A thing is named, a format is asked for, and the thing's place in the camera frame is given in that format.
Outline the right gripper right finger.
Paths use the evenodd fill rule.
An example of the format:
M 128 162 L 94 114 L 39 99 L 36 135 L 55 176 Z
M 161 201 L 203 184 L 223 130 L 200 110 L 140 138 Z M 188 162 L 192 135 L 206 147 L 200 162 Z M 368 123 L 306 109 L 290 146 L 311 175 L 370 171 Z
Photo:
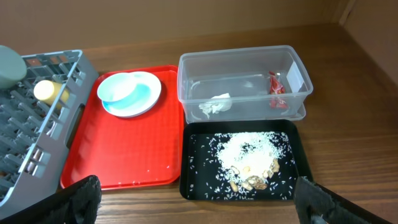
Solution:
M 389 224 L 387 220 L 305 177 L 297 179 L 293 199 L 300 224 Z

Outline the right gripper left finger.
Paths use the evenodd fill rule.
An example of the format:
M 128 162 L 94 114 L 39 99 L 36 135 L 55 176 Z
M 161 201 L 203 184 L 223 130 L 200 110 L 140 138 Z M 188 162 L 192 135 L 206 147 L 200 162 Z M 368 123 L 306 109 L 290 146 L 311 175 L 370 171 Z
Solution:
M 101 183 L 89 175 L 59 192 L 1 220 L 3 224 L 92 224 L 101 202 Z

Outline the white plastic spoon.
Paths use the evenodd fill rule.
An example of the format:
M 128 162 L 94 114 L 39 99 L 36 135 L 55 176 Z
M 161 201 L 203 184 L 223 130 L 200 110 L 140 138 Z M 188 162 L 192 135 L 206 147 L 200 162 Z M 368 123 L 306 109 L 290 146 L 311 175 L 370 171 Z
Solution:
M 51 136 L 57 127 L 57 123 L 54 121 L 52 123 L 52 127 L 46 132 L 46 135 Z

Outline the rice food scraps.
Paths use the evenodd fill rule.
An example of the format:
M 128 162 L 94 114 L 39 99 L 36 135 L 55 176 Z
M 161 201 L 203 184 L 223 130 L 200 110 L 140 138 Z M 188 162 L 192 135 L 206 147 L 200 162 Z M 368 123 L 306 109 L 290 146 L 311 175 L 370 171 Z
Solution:
M 189 200 L 291 200 L 298 177 L 283 132 L 192 134 L 187 165 Z

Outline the yellow plastic cup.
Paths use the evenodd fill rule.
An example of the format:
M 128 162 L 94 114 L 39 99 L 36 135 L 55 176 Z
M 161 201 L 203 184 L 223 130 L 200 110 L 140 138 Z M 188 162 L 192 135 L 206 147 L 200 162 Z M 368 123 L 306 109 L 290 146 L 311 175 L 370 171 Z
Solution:
M 52 106 L 60 93 L 62 84 L 50 80 L 39 81 L 34 87 L 34 96 L 41 102 Z

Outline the light blue bowl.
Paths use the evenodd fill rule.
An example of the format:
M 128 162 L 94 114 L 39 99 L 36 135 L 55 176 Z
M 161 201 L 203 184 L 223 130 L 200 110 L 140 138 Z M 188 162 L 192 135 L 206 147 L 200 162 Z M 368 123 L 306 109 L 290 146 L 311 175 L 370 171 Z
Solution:
M 131 95 L 136 86 L 136 79 L 130 73 L 116 73 L 100 83 L 97 96 L 102 101 L 114 103 Z

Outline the red snack wrapper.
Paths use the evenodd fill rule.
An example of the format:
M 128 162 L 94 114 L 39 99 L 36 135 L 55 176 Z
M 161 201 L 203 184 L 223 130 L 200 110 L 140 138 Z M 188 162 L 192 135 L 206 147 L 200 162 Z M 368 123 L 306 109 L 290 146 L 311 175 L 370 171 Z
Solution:
M 283 84 L 279 81 L 279 76 L 278 74 L 270 71 L 269 72 L 270 76 L 270 90 L 269 94 L 270 95 L 281 95 L 285 93 L 285 88 Z M 287 110 L 289 108 L 288 104 L 283 100 L 282 98 L 275 97 L 270 100 L 270 106 L 271 108 L 274 109 L 283 109 Z

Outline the light blue plate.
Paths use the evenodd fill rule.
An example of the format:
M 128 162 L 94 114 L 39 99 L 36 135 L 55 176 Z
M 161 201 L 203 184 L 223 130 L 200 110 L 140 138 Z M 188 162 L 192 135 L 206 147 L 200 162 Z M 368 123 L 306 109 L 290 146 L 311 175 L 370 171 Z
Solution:
M 131 95 L 114 103 L 101 100 L 106 112 L 120 118 L 132 118 L 149 111 L 160 98 L 162 84 L 160 80 L 149 72 L 122 72 L 130 73 L 137 82 L 136 89 Z

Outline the white tissue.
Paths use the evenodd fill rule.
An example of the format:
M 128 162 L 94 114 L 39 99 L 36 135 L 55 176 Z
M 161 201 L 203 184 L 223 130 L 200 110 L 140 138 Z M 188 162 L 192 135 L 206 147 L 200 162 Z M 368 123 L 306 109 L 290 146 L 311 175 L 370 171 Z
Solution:
M 206 115 L 209 119 L 211 114 L 218 114 L 219 112 L 228 111 L 232 107 L 232 99 L 229 93 L 224 93 L 222 95 L 214 96 L 211 101 L 199 104 L 199 109 L 202 113 Z

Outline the green saucer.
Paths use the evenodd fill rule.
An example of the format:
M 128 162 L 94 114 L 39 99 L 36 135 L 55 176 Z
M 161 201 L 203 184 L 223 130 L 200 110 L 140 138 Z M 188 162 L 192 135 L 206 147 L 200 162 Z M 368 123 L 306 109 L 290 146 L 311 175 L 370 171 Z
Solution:
M 14 50 L 1 46 L 1 89 L 9 89 L 23 80 L 27 66 L 23 58 Z

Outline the grey plastic dishwasher rack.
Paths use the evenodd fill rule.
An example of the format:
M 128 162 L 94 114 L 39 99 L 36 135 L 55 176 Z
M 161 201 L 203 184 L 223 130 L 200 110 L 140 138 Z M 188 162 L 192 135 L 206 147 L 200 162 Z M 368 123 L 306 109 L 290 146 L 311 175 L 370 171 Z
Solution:
M 1 89 L 1 218 L 56 192 L 78 113 L 98 77 L 82 50 L 21 57 L 27 66 L 25 78 Z M 34 96 L 34 87 L 42 80 L 62 84 L 52 106 Z M 57 127 L 48 136 L 54 121 Z M 42 155 L 29 174 L 25 168 L 36 149 Z

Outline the black waste tray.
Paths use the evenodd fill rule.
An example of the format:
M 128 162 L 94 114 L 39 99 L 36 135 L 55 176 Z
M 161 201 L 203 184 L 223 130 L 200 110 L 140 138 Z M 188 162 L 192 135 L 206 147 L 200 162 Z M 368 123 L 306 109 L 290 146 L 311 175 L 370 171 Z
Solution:
M 180 193 L 188 200 L 292 200 L 313 176 L 285 119 L 191 123 L 183 132 Z

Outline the red plastic tray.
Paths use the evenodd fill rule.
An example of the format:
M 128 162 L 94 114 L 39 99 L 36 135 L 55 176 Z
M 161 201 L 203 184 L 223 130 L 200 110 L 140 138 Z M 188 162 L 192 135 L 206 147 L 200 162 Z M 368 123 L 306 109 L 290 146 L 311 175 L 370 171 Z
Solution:
M 60 178 L 63 188 L 96 175 L 102 190 L 166 185 L 180 175 L 184 111 L 177 98 L 175 65 L 146 67 L 162 84 L 158 102 L 142 115 L 118 118 L 96 91 L 113 75 L 96 79 Z

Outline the clear plastic bin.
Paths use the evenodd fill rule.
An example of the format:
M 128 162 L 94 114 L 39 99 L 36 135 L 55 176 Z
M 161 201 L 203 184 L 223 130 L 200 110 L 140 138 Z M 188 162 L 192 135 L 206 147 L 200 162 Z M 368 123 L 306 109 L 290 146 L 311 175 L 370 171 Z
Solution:
M 285 88 L 270 95 L 272 71 Z M 214 50 L 183 54 L 178 65 L 178 100 L 188 123 L 255 119 L 299 120 L 305 116 L 303 102 L 313 91 L 308 72 L 289 45 Z M 199 104 L 229 93 L 232 107 L 208 119 Z M 285 100 L 287 110 L 270 106 L 272 98 Z

